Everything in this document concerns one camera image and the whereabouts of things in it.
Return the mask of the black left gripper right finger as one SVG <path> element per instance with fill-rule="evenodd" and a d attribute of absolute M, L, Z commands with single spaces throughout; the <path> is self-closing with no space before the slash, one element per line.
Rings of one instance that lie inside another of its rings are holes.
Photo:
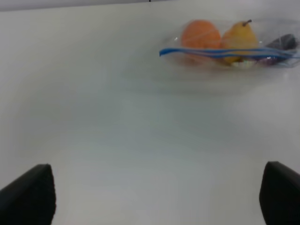
<path fill-rule="evenodd" d="M 259 203 L 267 225 L 299 225 L 300 174 L 278 161 L 268 162 Z"/>

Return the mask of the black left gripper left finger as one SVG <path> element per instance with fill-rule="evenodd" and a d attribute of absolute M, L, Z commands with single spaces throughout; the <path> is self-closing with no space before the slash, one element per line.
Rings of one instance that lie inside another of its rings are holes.
<path fill-rule="evenodd" d="M 0 190 L 2 225 L 50 225 L 56 212 L 50 164 L 38 164 Z"/>

